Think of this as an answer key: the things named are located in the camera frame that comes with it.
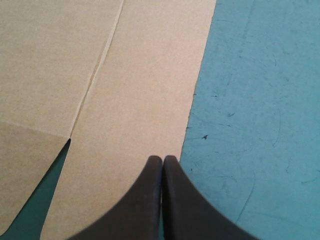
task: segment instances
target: scuffed floor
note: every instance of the scuffed floor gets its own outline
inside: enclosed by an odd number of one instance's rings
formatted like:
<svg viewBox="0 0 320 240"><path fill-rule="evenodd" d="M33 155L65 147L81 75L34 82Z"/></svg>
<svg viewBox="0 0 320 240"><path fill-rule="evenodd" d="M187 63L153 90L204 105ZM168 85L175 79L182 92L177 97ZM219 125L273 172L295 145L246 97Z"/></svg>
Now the scuffed floor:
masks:
<svg viewBox="0 0 320 240"><path fill-rule="evenodd" d="M264 240L320 234L320 2L219 0L181 165Z"/></svg>

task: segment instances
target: cardboard sheet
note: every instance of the cardboard sheet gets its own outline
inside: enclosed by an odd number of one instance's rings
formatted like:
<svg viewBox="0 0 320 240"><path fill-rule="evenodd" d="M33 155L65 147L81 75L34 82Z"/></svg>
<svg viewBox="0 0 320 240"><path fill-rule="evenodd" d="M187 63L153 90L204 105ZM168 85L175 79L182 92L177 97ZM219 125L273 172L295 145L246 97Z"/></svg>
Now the cardboard sheet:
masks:
<svg viewBox="0 0 320 240"><path fill-rule="evenodd" d="M149 155L180 155L214 6L214 0L124 2L41 239L66 239L97 220Z"/></svg>
<svg viewBox="0 0 320 240"><path fill-rule="evenodd" d="M121 6L0 2L0 235L70 137Z"/></svg>

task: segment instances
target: cardboard box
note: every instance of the cardboard box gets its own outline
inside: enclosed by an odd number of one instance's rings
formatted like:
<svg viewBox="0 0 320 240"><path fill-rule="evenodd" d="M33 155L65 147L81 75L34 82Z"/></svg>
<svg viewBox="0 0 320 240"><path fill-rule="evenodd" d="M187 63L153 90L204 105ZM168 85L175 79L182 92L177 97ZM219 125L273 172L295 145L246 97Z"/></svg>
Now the cardboard box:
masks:
<svg viewBox="0 0 320 240"><path fill-rule="evenodd" d="M149 155L180 155L214 3L0 3L1 234L69 138L42 239L102 216Z"/></svg>

